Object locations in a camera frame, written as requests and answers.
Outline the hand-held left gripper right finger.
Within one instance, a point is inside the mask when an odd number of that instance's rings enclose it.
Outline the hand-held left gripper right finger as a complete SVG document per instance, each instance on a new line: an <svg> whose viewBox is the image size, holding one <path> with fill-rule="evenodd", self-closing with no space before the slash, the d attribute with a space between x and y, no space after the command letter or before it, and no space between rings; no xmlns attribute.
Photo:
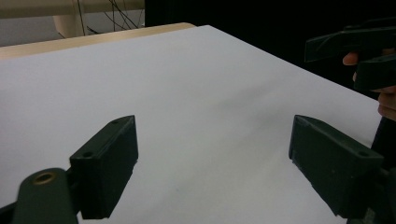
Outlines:
<svg viewBox="0 0 396 224"><path fill-rule="evenodd" d="M335 215L365 216L382 155L322 120L296 115L289 158Z"/></svg>

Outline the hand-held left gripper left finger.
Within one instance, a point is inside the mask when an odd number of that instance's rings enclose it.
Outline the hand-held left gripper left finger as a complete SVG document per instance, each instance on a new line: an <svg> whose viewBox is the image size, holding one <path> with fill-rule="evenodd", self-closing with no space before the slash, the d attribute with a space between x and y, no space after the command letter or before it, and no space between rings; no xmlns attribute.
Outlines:
<svg viewBox="0 0 396 224"><path fill-rule="evenodd" d="M138 160L135 116L110 121L69 160L82 217L109 218Z"/></svg>

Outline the beige board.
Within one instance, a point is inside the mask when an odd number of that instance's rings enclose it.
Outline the beige board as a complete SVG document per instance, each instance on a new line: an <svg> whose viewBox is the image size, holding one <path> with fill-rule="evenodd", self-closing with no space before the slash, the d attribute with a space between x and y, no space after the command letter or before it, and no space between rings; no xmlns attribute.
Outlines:
<svg viewBox="0 0 396 224"><path fill-rule="evenodd" d="M121 10L145 8L145 0L0 0L0 19L111 11L112 1Z"/></svg>

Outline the beige post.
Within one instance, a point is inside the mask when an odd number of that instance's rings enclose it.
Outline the beige post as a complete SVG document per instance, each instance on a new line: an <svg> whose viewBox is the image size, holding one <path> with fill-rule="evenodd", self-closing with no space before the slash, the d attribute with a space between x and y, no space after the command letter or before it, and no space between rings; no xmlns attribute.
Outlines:
<svg viewBox="0 0 396 224"><path fill-rule="evenodd" d="M85 36L87 34L83 0L71 0L71 13L53 16L57 32L64 38Z"/></svg>

